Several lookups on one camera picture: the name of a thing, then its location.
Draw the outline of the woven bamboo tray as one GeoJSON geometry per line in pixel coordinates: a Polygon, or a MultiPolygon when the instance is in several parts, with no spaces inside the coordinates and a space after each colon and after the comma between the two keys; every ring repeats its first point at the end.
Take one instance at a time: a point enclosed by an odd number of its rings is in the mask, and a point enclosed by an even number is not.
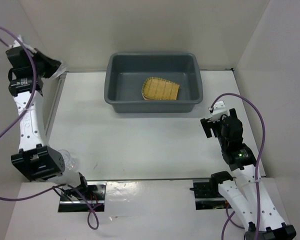
{"type": "Polygon", "coordinates": [[[180,85],[160,77],[147,78],[141,89],[145,100],[175,101],[177,100],[180,85]]]}

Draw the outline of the clear plastic cup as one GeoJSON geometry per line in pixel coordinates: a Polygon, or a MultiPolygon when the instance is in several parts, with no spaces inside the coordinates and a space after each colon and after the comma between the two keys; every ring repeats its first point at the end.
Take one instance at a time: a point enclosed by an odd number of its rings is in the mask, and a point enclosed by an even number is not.
{"type": "Polygon", "coordinates": [[[75,171],[78,166],[78,161],[65,149],[60,149],[58,152],[63,157],[64,165],[67,170],[75,171]]]}

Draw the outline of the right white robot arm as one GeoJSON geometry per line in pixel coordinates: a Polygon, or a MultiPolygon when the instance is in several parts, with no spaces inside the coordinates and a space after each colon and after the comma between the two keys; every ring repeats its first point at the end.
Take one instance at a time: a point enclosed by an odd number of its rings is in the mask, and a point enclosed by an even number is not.
{"type": "Polygon", "coordinates": [[[227,109],[222,103],[210,112],[212,117],[201,119],[201,125],[208,138],[218,139],[222,157],[231,170],[210,176],[210,193],[224,197],[230,204],[244,227],[245,239],[294,239],[294,226],[281,217],[258,176],[257,160],[243,142],[243,124],[235,109],[227,109]]]}

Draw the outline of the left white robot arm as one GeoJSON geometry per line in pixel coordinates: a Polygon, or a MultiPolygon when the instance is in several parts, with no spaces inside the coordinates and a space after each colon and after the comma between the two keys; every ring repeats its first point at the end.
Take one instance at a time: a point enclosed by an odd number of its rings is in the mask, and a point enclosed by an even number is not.
{"type": "Polygon", "coordinates": [[[43,79],[62,74],[63,64],[38,49],[29,54],[21,46],[11,47],[6,56],[12,65],[8,72],[9,92],[21,117],[18,152],[12,165],[31,182],[71,185],[71,193],[84,200],[90,193],[85,177],[66,168],[62,154],[49,146],[43,120],[43,79]]]}

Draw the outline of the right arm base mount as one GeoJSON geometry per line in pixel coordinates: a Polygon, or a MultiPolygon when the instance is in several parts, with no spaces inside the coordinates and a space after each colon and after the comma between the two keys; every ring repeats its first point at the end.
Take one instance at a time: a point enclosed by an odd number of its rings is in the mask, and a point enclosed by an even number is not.
{"type": "Polygon", "coordinates": [[[194,195],[195,209],[198,210],[222,210],[229,203],[219,193],[213,192],[209,178],[196,178],[192,180],[189,188],[194,195]]]}

